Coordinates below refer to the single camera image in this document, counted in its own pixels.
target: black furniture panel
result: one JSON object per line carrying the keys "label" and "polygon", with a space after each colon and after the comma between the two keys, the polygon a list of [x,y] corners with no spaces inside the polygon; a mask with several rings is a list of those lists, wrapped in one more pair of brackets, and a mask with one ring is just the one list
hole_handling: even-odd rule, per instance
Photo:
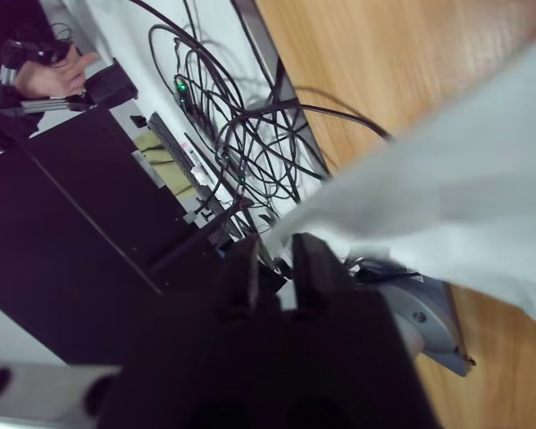
{"label": "black furniture panel", "polygon": [[195,227],[133,159],[132,143],[107,111],[67,121],[28,148],[87,214],[27,153],[0,156],[0,308],[70,364],[120,365],[158,299],[147,278],[206,287],[199,276],[220,258],[204,242],[159,277],[145,272]]}

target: gray plastic base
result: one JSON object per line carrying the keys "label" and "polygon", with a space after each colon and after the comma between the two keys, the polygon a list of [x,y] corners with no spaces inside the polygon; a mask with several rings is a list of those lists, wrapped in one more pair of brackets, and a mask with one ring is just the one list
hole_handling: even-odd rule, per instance
{"label": "gray plastic base", "polygon": [[426,295],[446,316],[451,318],[458,333],[458,342],[455,351],[453,353],[441,354],[425,350],[423,354],[450,369],[452,372],[466,376],[471,369],[471,363],[466,352],[465,341],[456,315],[455,301],[453,300],[448,283],[430,277],[417,276],[416,278],[394,281],[390,284],[401,288],[417,290]]}

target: white cloth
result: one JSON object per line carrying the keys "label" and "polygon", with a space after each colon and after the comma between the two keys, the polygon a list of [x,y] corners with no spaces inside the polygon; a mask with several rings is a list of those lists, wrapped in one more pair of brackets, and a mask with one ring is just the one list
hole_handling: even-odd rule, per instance
{"label": "white cloth", "polygon": [[324,231],[536,319],[536,44],[492,80],[324,185],[275,227]]}

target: black cable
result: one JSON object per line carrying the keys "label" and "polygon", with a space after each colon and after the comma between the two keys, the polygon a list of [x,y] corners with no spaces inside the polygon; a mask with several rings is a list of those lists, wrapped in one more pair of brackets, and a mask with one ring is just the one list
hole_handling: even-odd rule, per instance
{"label": "black cable", "polygon": [[[220,188],[221,183],[226,182],[227,177],[225,176],[230,177],[236,183],[234,198],[243,198],[247,194],[255,201],[255,205],[266,207],[275,215],[277,214],[277,210],[272,205],[273,199],[292,198],[297,203],[300,201],[299,191],[297,189],[298,172],[302,172],[321,181],[325,180],[325,176],[305,168],[297,161],[298,145],[303,144],[306,151],[313,156],[314,160],[322,167],[326,174],[329,174],[321,154],[300,134],[300,131],[308,125],[308,122],[306,122],[301,127],[297,127],[297,119],[302,111],[308,110],[321,114],[335,115],[359,123],[384,139],[390,137],[388,132],[381,126],[363,116],[345,114],[314,105],[302,105],[297,100],[281,102],[281,87],[283,76],[285,75],[283,63],[279,58],[276,79],[272,83],[271,75],[258,53],[254,40],[250,35],[240,10],[236,6],[235,0],[230,0],[230,2],[239,18],[240,25],[248,39],[258,66],[270,87],[270,94],[265,100],[267,105],[254,110],[246,109],[239,86],[234,78],[206,49],[204,44],[197,40],[197,29],[188,6],[188,0],[183,0],[183,4],[187,12],[192,36],[144,1],[130,1],[167,24],[156,24],[151,27],[148,32],[148,41],[157,73],[171,95],[175,99],[178,99],[176,88],[172,88],[172,85],[165,78],[157,62],[153,43],[153,37],[157,30],[167,31],[174,36],[172,51],[174,51],[173,54],[177,59],[177,72],[174,82],[178,82],[178,80],[184,81],[188,85],[188,91],[191,97],[189,105],[187,105],[188,103],[183,103],[185,107],[182,107],[182,110],[195,129],[198,137],[205,147],[214,154],[214,160],[221,167],[216,185],[201,207],[198,208],[197,213],[202,211],[210,203]],[[183,54],[185,55],[184,61],[181,60],[180,53],[182,46],[185,46],[183,49]],[[181,72],[181,66],[184,66],[184,72]],[[195,68],[197,69],[197,81],[193,79]],[[293,114],[289,114],[289,111],[294,109],[296,111]],[[216,127],[217,117],[223,118],[225,121],[220,130],[217,130]],[[266,142],[261,137],[260,131],[263,125],[272,127],[273,135],[275,136],[272,141]],[[201,131],[213,142],[212,146],[205,141],[201,135]],[[286,141],[288,141],[289,145],[288,155],[284,155],[285,152],[283,149]],[[276,173],[272,165],[274,158],[282,161],[283,172]]]}

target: person's arm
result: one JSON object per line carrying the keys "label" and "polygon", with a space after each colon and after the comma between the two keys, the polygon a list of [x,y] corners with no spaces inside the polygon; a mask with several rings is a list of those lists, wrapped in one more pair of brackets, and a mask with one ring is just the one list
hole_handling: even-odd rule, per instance
{"label": "person's arm", "polygon": [[[83,91],[85,69],[97,59],[97,54],[78,54],[75,46],[59,63],[44,66],[26,62],[14,82],[22,98],[67,97]],[[0,149],[12,147],[16,141],[27,139],[38,130],[43,114],[10,117],[0,114]]]}

